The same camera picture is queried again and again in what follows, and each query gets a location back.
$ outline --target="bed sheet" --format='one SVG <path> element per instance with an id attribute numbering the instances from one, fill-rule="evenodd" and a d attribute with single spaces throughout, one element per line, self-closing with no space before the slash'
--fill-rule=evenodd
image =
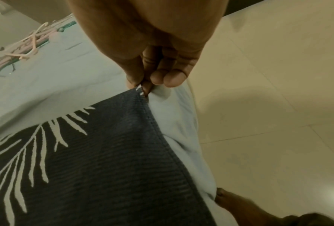
<path id="1" fill-rule="evenodd" d="M 124 72 L 102 55 L 74 25 L 56 33 L 36 56 L 0 74 L 0 136 L 74 112 L 115 96 L 125 87 Z M 164 138 L 188 169 L 217 225 L 237 225 L 214 203 L 216 184 L 197 136 L 197 116 L 187 85 L 156 87 L 149 106 Z"/>

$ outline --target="tiled floor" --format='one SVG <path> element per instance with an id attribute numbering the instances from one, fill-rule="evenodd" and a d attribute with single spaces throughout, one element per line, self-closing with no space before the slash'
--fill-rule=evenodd
<path id="1" fill-rule="evenodd" d="M 189 82 L 218 186 L 278 216 L 334 217 L 334 0 L 223 18 Z"/>

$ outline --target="light blue fabric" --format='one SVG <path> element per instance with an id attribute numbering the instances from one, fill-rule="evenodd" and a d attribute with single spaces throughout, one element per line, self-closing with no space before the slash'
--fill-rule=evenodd
<path id="1" fill-rule="evenodd" d="M 103 56 L 74 25 L 57 33 L 26 62 L 2 70 L 0 77 L 0 136 L 60 117 L 126 90 L 124 72 Z M 237 225 L 213 201 L 214 177 L 198 141 L 197 116 L 187 85 L 159 86 L 149 105 L 162 134 L 188 169 L 217 225 Z"/>

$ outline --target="leaf pattern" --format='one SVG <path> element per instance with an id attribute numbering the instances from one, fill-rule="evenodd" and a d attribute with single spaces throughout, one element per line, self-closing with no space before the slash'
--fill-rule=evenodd
<path id="1" fill-rule="evenodd" d="M 80 111 L 84 114 L 90 114 L 87 110 L 93 110 L 95 109 L 94 107 L 87 107 L 83 108 Z M 83 133 L 84 135 L 87 135 L 86 131 L 81 128 L 75 121 L 72 119 L 75 119 L 76 121 L 82 122 L 82 123 L 87 123 L 83 118 L 78 116 L 76 113 L 71 113 L 68 116 L 63 116 L 61 117 L 70 127 L 74 128 L 80 133 Z M 34 187 L 34 170 L 36 168 L 37 162 L 39 163 L 39 167 L 41 170 L 41 177 L 42 180 L 46 183 L 49 182 L 48 175 L 46 173 L 45 169 L 45 159 L 46 155 L 48 153 L 47 149 L 47 138 L 46 138 L 46 133 L 45 130 L 42 126 L 43 124 L 39 124 L 35 131 L 32 133 L 28 141 L 22 146 L 22 148 L 12 157 L 12 159 L 9 160 L 9 162 L 3 166 L 0 170 L 0 192 L 2 190 L 3 185 L 6 183 L 6 180 L 8 180 L 8 187 L 6 188 L 4 197 L 3 197 L 3 203 L 5 206 L 5 211 L 6 211 L 6 217 L 7 221 L 10 226 L 15 225 L 15 215 L 14 215 L 14 210 L 12 207 L 11 203 L 11 198 L 12 196 L 15 197 L 17 200 L 19 206 L 21 207 L 22 211 L 24 213 L 27 213 L 27 207 L 25 204 L 24 196 L 21 192 L 21 187 L 22 187 L 22 179 L 23 177 L 27 176 L 30 183 L 31 187 Z M 60 131 L 60 125 L 57 119 L 50 120 L 48 121 L 48 125 L 55 137 L 55 146 L 54 146 L 54 152 L 57 151 L 58 145 L 62 144 L 65 147 L 68 147 L 68 144 L 64 141 L 61 131 Z M 41 133 L 41 147 L 38 147 L 37 145 L 37 137 L 39 132 Z M 22 142 L 21 139 L 16 140 L 16 141 L 11 141 L 11 138 L 14 138 L 15 134 L 10 134 L 5 137 L 0 138 L 0 146 L 5 144 L 6 142 L 11 142 L 11 144 L 3 149 L 0 150 L 0 155 L 4 154 L 14 146 L 16 146 L 18 143 Z M 31 161 L 30 161 L 30 166 L 29 167 L 29 172 L 28 175 L 24 175 L 24 168 L 25 168 L 25 163 L 26 163 L 26 156 L 27 152 L 31 152 Z"/>

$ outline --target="ribbed fabric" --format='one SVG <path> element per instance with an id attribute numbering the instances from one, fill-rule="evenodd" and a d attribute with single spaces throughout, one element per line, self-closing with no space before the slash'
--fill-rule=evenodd
<path id="1" fill-rule="evenodd" d="M 10 195 L 17 226 L 69 225 L 211 225 L 215 226 L 193 181 L 163 138 L 141 90 L 129 90 L 68 115 L 84 132 L 58 118 L 61 143 L 54 151 L 56 136 L 47 122 L 42 124 L 47 141 L 45 158 L 48 183 L 39 165 L 42 131 L 36 134 L 34 186 L 29 172 L 34 143 L 26 147 L 21 192 L 27 213 L 14 190 Z M 0 170 L 17 155 L 37 126 L 14 135 L 16 146 L 0 155 Z M 22 154 L 17 162 L 21 166 Z M 4 196 L 13 178 L 13 168 L 0 191 L 0 226 L 9 225 Z"/>

